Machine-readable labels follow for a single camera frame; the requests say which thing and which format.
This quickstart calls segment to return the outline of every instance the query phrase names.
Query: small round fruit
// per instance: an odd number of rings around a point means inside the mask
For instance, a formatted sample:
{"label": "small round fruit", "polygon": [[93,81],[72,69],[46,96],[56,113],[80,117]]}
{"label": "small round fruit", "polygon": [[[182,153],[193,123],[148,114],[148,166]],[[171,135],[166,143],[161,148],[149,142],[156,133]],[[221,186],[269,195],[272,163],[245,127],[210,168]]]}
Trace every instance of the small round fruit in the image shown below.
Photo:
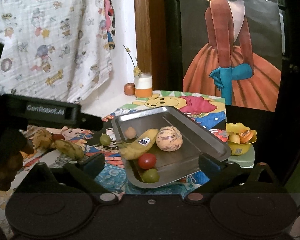
{"label": "small round fruit", "polygon": [[57,134],[52,134],[52,140],[64,140],[65,137],[63,134],[61,133],[57,133]]}
{"label": "small round fruit", "polygon": [[128,138],[128,139],[134,139],[137,135],[136,130],[133,127],[129,127],[125,132],[124,135]]}
{"label": "small round fruit", "polygon": [[123,87],[124,94],[127,96],[133,96],[135,92],[134,83],[125,84]]}
{"label": "small round fruit", "polygon": [[103,134],[100,136],[100,143],[103,145],[103,146],[109,146],[110,143],[111,143],[111,138],[109,135],[107,134]]}
{"label": "small round fruit", "polygon": [[230,134],[228,137],[228,141],[234,142],[234,143],[240,143],[240,137],[237,134]]}
{"label": "small round fruit", "polygon": [[156,183],[160,179],[160,175],[156,169],[149,169],[142,174],[145,183]]}
{"label": "small round fruit", "polygon": [[138,159],[138,165],[144,170],[152,169],[157,162],[157,158],[152,153],[144,153]]}

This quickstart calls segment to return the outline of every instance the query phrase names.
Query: painting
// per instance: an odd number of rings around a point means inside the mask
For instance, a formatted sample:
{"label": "painting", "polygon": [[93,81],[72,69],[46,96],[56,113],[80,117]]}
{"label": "painting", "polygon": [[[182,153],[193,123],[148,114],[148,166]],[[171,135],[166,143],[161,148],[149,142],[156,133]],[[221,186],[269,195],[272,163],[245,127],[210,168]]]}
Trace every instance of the painting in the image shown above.
{"label": "painting", "polygon": [[274,112],[282,68],[277,1],[180,0],[180,8],[183,91]]}

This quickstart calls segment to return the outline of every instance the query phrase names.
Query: pepino melon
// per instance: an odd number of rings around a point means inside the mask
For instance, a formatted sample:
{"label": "pepino melon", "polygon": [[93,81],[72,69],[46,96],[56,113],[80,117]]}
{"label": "pepino melon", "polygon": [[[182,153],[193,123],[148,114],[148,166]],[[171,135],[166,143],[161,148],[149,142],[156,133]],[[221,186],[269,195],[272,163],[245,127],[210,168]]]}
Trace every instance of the pepino melon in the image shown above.
{"label": "pepino melon", "polygon": [[165,152],[178,150],[182,142],[181,132],[174,126],[162,127],[156,137],[157,146]]}

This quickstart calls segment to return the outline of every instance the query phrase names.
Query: cherry tomato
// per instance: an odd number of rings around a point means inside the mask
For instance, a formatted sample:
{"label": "cherry tomato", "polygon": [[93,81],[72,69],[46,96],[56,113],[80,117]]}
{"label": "cherry tomato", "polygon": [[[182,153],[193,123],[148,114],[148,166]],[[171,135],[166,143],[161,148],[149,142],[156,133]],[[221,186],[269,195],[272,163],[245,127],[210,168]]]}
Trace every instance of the cherry tomato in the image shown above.
{"label": "cherry tomato", "polygon": [[139,167],[144,170],[152,169],[157,162],[157,158],[152,153],[144,153],[138,159]]}
{"label": "cherry tomato", "polygon": [[57,134],[52,134],[52,140],[64,140],[65,137],[63,134],[61,133],[57,133]]}

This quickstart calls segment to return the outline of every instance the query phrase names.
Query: yellow fruit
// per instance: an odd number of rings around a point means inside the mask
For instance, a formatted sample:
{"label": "yellow fruit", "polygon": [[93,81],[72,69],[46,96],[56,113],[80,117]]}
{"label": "yellow fruit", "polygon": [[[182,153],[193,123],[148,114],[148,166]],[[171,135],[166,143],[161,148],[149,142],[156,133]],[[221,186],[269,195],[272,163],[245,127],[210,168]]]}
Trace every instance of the yellow fruit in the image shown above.
{"label": "yellow fruit", "polygon": [[84,157],[84,151],[80,145],[66,140],[56,140],[51,147],[57,148],[60,152],[68,155],[70,158],[79,161]]}
{"label": "yellow fruit", "polygon": [[181,132],[174,126],[162,127],[157,134],[157,146],[165,152],[178,150],[183,143]]}
{"label": "yellow fruit", "polygon": [[132,143],[118,144],[121,156],[126,160],[138,159],[154,145],[158,132],[158,129],[149,129]]}
{"label": "yellow fruit", "polygon": [[32,140],[35,149],[48,149],[52,142],[52,134],[46,129],[37,130]]}
{"label": "yellow fruit", "polygon": [[234,142],[234,143],[240,143],[240,137],[239,137],[239,135],[233,133],[233,134],[229,135],[228,141]]}

